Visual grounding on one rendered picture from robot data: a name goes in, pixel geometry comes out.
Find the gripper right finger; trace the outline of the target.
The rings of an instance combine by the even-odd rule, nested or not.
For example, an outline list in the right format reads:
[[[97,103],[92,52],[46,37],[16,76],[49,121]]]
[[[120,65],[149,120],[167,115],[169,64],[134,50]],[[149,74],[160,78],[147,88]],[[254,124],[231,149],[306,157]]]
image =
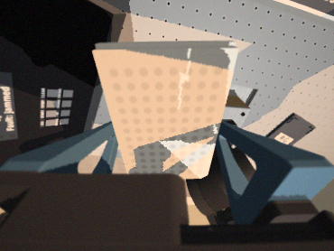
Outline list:
[[[250,182],[226,139],[255,162]],[[215,145],[235,224],[251,224],[272,201],[311,200],[334,179],[334,165],[326,157],[223,120]]]

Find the beige benchtop instrument with black keypad panel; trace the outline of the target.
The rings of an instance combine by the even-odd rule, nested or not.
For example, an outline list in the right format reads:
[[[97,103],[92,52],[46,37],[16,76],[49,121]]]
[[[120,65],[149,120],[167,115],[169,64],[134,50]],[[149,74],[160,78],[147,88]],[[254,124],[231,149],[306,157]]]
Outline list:
[[[104,0],[0,0],[0,166],[93,128],[92,50],[118,42],[125,16]]]

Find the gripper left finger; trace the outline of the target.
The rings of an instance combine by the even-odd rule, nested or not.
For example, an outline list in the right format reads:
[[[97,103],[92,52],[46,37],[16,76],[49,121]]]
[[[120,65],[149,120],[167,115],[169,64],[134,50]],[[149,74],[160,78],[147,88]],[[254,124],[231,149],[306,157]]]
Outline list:
[[[118,141],[112,121],[9,158],[0,171],[37,171],[40,173],[79,173],[79,162],[107,140],[105,149],[92,173],[112,173]]]

